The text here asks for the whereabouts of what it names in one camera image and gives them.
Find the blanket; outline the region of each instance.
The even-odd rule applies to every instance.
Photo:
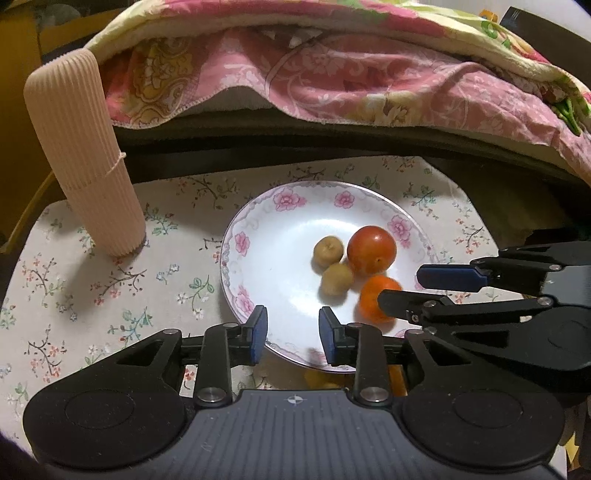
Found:
[[[496,23],[389,0],[141,0],[88,44],[116,125],[247,86],[296,118],[549,145],[591,183],[588,88]]]

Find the pink ribbed cylinder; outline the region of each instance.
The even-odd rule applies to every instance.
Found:
[[[43,151],[96,246],[120,257],[145,220],[113,132],[94,55],[81,48],[35,70],[25,103]]]

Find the blue finger pad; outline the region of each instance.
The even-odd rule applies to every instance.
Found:
[[[433,290],[480,291],[488,285],[488,277],[467,265],[423,265],[417,280]]]
[[[252,330],[252,346],[251,358],[254,364],[261,361],[262,351],[265,347],[265,340],[267,339],[268,318],[267,309],[263,306],[257,305],[253,314],[258,314],[258,318]]]
[[[320,309],[320,312],[318,313],[318,330],[320,341],[322,342],[322,348],[326,355],[326,361],[329,364],[332,364],[336,358],[335,337],[323,309]]]

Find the plate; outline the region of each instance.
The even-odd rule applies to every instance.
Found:
[[[363,322],[356,312],[362,282],[334,303],[320,293],[322,271],[311,259],[321,238],[335,235],[347,245],[365,225],[385,228],[396,240],[398,253],[387,275],[404,290],[422,289],[417,269],[437,263],[431,242],[407,212],[372,190],[338,181],[301,181],[248,202],[226,230],[220,262],[223,291],[237,320],[244,323],[254,306],[263,304],[269,315],[267,348],[304,367],[354,372],[327,364],[318,311],[329,305],[341,323]],[[411,325],[395,319],[379,327],[385,335],[402,336]]]

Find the floral tablecloth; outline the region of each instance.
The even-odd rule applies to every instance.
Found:
[[[147,236],[120,259],[95,248],[66,201],[54,203],[31,230],[0,312],[0,429],[29,449],[22,412],[45,385],[162,329],[194,336],[232,321],[219,262],[234,214],[270,187],[333,179],[399,204],[423,227],[440,262],[496,255],[464,192],[419,157],[346,158],[137,184]],[[519,296],[487,288],[450,297],[461,303]],[[191,396],[195,371],[187,369],[182,395]],[[303,372],[267,352],[257,367],[232,370],[233,389],[305,388]]]

